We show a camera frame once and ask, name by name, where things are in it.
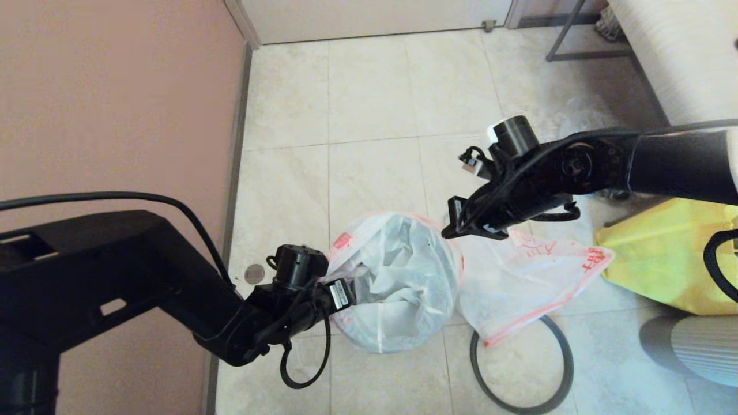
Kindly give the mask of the white red plastic bag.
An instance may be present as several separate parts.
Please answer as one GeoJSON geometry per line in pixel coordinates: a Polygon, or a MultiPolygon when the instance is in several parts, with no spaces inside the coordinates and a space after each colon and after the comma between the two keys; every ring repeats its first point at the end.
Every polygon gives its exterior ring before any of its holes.
{"type": "Polygon", "coordinates": [[[519,229],[504,240],[464,236],[458,246],[464,266],[458,310],[486,347],[572,302],[616,257],[604,247],[519,229]]]}

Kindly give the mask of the clear crumpled plastic bag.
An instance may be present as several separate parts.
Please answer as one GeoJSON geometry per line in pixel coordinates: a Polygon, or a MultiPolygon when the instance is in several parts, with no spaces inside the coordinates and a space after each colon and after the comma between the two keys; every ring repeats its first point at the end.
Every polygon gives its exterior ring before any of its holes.
{"type": "Polygon", "coordinates": [[[544,144],[590,130],[630,130],[601,96],[570,98],[543,123],[539,139],[544,144]]]}

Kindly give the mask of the yellow fabric bag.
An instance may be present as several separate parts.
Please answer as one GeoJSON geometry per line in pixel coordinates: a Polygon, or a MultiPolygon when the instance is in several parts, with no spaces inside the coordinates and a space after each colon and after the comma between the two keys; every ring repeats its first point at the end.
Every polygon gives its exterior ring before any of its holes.
{"type": "Polygon", "coordinates": [[[737,315],[738,302],[709,275],[703,252],[719,231],[738,229],[738,206],[671,199],[596,232],[616,257],[604,278],[699,316],[737,315]]]}

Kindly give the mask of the grey patterned shoe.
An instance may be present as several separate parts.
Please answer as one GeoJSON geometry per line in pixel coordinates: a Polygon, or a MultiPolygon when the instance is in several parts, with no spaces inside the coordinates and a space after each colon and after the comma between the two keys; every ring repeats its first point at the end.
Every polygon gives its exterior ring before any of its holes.
{"type": "Polygon", "coordinates": [[[594,24],[594,29],[607,42],[616,43],[625,39],[619,20],[617,20],[614,11],[609,6],[601,10],[599,19],[594,24]]]}

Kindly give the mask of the white wood-grain table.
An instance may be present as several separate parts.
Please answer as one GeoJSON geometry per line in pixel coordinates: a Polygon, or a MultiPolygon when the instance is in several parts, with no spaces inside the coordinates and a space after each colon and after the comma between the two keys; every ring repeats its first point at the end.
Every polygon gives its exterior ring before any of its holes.
{"type": "Polygon", "coordinates": [[[738,120],[738,0],[607,0],[672,125],[738,120]]]}

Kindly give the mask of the white ribbed round appliance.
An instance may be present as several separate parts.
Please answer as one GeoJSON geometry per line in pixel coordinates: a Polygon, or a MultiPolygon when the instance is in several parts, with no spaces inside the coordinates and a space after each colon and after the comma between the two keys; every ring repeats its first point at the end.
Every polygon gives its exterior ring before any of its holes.
{"type": "Polygon", "coordinates": [[[641,326],[639,341],[664,368],[738,388],[738,315],[656,317],[641,326]]]}

